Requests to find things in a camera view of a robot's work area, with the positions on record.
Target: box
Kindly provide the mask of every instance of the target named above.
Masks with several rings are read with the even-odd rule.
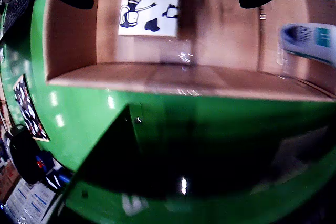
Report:
[[[9,178],[2,171],[0,173],[0,201],[5,203],[9,196],[11,195],[14,186]]]
[[[180,0],[121,0],[119,35],[177,37]]]
[[[10,160],[8,161],[7,166],[4,168],[4,173],[8,177],[10,182],[14,185],[16,185],[21,178],[19,172]]]
[[[155,94],[334,102],[336,70],[283,56],[285,23],[335,23],[335,1],[181,0],[177,38],[118,35],[121,0],[79,10],[47,0],[44,63],[51,85]]]

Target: white bottle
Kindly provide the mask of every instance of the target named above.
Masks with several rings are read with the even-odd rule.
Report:
[[[336,26],[318,23],[291,23],[282,27],[285,51],[336,67]]]

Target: cardboard box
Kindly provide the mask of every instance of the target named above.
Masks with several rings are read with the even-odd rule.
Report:
[[[282,25],[336,20],[334,1],[306,1],[274,0],[265,5],[266,17],[261,17],[257,8],[242,9],[239,0],[181,0],[178,38],[167,39],[119,36],[121,0],[95,0],[92,10],[47,0],[46,82],[133,92],[334,102],[336,82],[330,77],[336,76],[335,68],[293,56],[288,70],[285,60],[279,59]]]
[[[14,185],[16,185],[21,178],[19,172],[10,160],[8,161],[7,166],[4,168],[4,173],[6,174],[10,182]]]
[[[0,173],[0,201],[5,203],[9,196],[11,195],[14,186],[9,180],[4,170]]]

